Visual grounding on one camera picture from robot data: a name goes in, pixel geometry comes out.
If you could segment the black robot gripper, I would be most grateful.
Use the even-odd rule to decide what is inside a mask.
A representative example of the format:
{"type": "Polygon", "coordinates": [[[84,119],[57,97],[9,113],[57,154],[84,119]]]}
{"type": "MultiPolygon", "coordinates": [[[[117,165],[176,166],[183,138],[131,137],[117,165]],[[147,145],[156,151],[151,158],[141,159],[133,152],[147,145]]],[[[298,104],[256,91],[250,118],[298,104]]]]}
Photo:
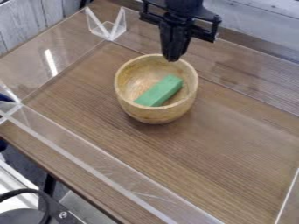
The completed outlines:
{"type": "Polygon", "coordinates": [[[186,54],[192,38],[208,42],[216,39],[222,18],[204,7],[203,1],[141,0],[140,19],[159,26],[161,52],[169,62],[186,54]]]}

